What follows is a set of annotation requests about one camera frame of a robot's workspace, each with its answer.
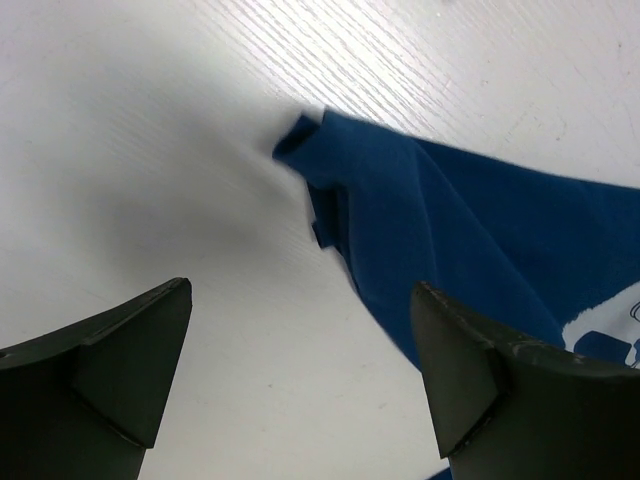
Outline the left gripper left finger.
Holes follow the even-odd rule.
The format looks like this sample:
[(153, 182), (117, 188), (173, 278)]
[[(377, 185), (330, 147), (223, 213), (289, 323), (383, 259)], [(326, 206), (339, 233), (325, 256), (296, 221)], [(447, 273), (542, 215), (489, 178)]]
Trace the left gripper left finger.
[(136, 479), (156, 443), (192, 311), (174, 278), (1, 351), (4, 479)]

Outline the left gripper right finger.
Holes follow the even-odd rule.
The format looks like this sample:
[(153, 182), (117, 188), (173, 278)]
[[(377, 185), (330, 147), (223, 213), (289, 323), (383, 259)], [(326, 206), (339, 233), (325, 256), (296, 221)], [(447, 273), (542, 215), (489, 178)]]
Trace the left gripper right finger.
[(639, 373), (570, 353), (419, 283), (411, 323), (455, 479), (635, 479)]

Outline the blue t-shirt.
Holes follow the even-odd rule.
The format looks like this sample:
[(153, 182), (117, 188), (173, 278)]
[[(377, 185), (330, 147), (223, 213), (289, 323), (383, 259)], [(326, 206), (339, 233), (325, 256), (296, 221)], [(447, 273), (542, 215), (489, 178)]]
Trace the blue t-shirt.
[(570, 353), (639, 373), (639, 193), (556, 176), (333, 112), (300, 117), (274, 158), (305, 180), (318, 244), (420, 369), (426, 283)]

